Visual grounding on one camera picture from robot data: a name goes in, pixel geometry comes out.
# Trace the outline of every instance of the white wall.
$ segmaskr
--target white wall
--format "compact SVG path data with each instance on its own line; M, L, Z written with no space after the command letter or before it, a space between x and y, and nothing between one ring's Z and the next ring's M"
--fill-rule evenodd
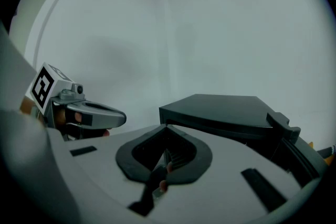
M84 85L88 100L122 110L121 133L159 123L155 0L59 0L47 20L44 61Z
M9 37L22 55L25 53L30 29L44 1L20 0L16 15L12 19Z
M336 143L335 22L325 0L166 0L174 98L256 95L321 149Z

